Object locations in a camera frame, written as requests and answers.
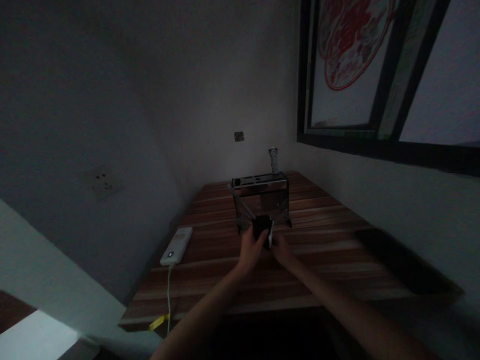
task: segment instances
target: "electrical outlet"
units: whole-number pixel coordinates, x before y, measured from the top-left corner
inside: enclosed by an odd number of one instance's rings
[[[79,176],[97,201],[109,197],[123,188],[122,183],[113,174],[112,169],[106,165],[97,166],[90,171],[84,171]]]

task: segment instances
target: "black object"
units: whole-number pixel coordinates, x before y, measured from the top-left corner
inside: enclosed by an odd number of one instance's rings
[[[355,231],[355,236],[412,292],[451,293],[453,287],[437,270],[379,229]]]
[[[251,224],[253,225],[253,237],[255,238],[255,241],[257,241],[262,234],[262,232],[265,229],[268,229],[268,235],[266,241],[263,243],[263,247],[267,250],[270,250],[270,242],[269,242],[269,236],[270,233],[272,232],[272,224],[273,221],[268,215],[261,215],[257,216],[256,219],[253,219],[251,221]]]

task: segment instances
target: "white cable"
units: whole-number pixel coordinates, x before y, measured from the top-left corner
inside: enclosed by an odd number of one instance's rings
[[[166,334],[170,334],[170,319],[172,318],[172,311],[170,309],[170,273],[172,272],[172,269],[174,268],[174,264],[171,264],[168,267],[168,280],[166,283],[166,298],[168,299],[168,314],[170,315],[168,317],[168,327],[166,328]]]

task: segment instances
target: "black phone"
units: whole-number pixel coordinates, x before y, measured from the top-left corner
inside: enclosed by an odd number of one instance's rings
[[[272,233],[274,230],[274,221],[268,215],[260,215],[251,221],[253,225],[253,237],[257,241],[265,229],[268,229],[268,236],[263,247],[270,250],[272,247]]]

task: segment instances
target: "person's right hand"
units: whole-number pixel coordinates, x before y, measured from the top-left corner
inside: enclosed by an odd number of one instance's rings
[[[295,254],[290,249],[289,243],[282,235],[273,234],[272,247],[270,248],[275,259],[287,270],[298,261]]]

